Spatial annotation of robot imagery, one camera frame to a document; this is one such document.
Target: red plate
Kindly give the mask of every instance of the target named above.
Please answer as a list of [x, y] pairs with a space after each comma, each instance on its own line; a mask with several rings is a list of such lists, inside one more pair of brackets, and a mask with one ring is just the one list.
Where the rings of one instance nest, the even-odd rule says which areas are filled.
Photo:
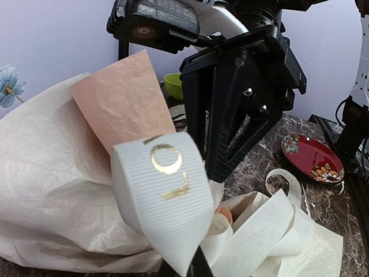
[[286, 158], [310, 178], [325, 184], [337, 184], [344, 178], [340, 159], [327, 146], [310, 137], [289, 134], [281, 141]]

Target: brown marble surface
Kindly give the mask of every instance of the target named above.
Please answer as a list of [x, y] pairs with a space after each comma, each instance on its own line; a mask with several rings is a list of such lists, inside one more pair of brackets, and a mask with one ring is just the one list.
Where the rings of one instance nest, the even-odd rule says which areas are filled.
[[[176, 122], [183, 130], [185, 121]], [[322, 226], [344, 237], [341, 276], [365, 277], [368, 274], [366, 254], [350, 196], [341, 187], [326, 186], [309, 179], [293, 168], [283, 157], [280, 140], [287, 134], [303, 134], [325, 143], [318, 125], [284, 116], [259, 144], [248, 153], [225, 184], [225, 199], [258, 190], [268, 195], [264, 179], [275, 168], [284, 168], [294, 174], [303, 187], [302, 208]], [[154, 277], [155, 274], [75, 274], [24, 268], [0, 258], [1, 277]]]

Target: white tissue paper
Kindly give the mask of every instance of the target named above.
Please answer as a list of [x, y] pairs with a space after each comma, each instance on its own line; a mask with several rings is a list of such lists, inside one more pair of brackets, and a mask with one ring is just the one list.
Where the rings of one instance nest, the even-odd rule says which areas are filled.
[[[59, 83], [0, 120], [0, 256], [25, 267], [151, 272], [162, 261], [122, 220], [110, 157]], [[210, 182], [214, 208], [223, 184]]]

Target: black cable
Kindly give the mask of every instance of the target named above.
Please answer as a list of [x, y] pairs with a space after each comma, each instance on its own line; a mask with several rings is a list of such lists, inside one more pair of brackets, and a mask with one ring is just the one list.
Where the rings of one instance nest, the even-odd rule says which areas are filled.
[[364, 177], [364, 179], [366, 179], [366, 170], [365, 170], [365, 163], [364, 163], [364, 153], [365, 153], [365, 148], [367, 146], [367, 143], [368, 143], [368, 138], [366, 138], [364, 140], [363, 148], [362, 148], [362, 168], [363, 168], [363, 177]]
[[343, 105], [344, 103], [346, 103], [346, 101], [347, 101], [347, 99], [343, 100], [343, 101], [338, 105], [338, 107], [337, 107], [337, 109], [336, 109], [336, 120], [337, 120], [337, 123], [338, 123], [342, 128], [344, 127], [344, 125], [343, 125], [343, 124], [342, 124], [342, 122], [338, 119], [338, 112], [339, 112], [340, 108], [342, 107], [342, 105]]

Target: floral pattern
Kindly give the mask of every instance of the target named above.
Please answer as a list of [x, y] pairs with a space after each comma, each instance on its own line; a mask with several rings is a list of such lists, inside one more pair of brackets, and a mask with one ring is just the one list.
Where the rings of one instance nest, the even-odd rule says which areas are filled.
[[300, 141], [300, 136], [297, 134], [285, 136], [282, 141], [284, 151], [290, 153], [291, 155], [296, 152], [299, 153], [298, 141]]
[[324, 183], [341, 182], [345, 175], [344, 169], [336, 172], [332, 170], [328, 163], [326, 163], [324, 166], [315, 166], [315, 170], [312, 170], [311, 172], [313, 173], [317, 181], [321, 181]]
[[24, 92], [25, 82], [18, 83], [18, 70], [12, 65], [0, 68], [0, 107], [9, 108]]

